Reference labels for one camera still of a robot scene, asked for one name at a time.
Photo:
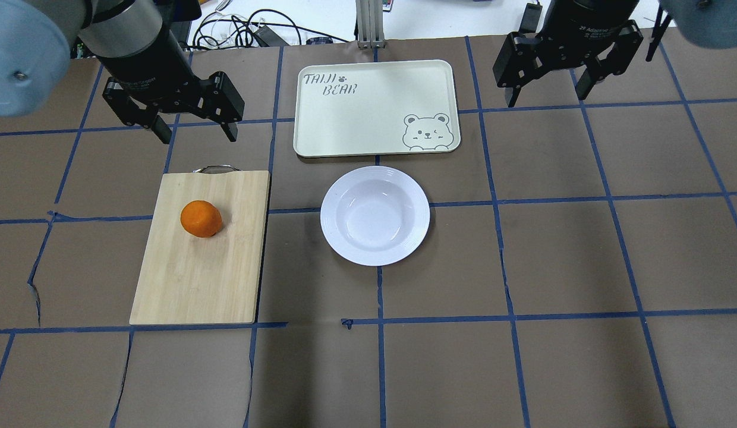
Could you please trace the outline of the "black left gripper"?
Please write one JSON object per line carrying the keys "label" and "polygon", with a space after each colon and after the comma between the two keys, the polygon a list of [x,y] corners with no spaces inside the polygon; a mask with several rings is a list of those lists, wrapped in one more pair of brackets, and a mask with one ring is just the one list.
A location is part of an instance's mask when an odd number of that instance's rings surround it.
{"label": "black left gripper", "polygon": [[169,27],[141,51],[97,59],[111,75],[102,97],[123,124],[140,125],[169,144],[172,130],[161,113],[189,113],[217,122],[229,141],[237,141],[245,106],[239,91],[223,71],[204,80],[195,76]]}

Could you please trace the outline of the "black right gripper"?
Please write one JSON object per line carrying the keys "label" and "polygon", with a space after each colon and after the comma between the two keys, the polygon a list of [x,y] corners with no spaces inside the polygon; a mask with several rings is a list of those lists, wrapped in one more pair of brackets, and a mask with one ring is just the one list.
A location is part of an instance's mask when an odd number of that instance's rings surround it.
{"label": "black right gripper", "polygon": [[[569,70],[585,65],[575,85],[586,100],[594,85],[622,75],[643,41],[630,20],[637,1],[553,1],[535,37],[509,33],[493,64],[496,84],[513,108],[521,89],[537,79],[537,70]],[[604,59],[598,57],[610,48]]]}

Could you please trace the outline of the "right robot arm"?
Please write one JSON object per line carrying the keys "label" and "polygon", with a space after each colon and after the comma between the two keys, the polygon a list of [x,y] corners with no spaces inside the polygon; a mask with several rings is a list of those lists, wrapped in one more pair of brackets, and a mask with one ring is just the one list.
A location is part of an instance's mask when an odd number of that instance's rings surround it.
{"label": "right robot arm", "polygon": [[[637,5],[637,1],[553,1],[534,36],[509,33],[493,64],[507,106],[515,106],[525,85],[551,71],[585,67],[575,85],[579,100],[586,100],[609,75],[622,75],[645,39],[632,19]],[[661,1],[647,60],[670,23],[695,46],[737,47],[737,1]]]}

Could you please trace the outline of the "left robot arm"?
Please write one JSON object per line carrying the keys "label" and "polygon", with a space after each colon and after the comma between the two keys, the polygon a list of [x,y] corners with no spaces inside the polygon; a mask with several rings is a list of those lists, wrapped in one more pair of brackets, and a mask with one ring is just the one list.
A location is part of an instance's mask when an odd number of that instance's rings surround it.
{"label": "left robot arm", "polygon": [[124,125],[162,143],[162,114],[191,114],[237,139],[244,101],[217,71],[196,76],[152,1],[0,1],[0,117],[37,111],[66,74],[76,40],[110,73],[102,97]]}

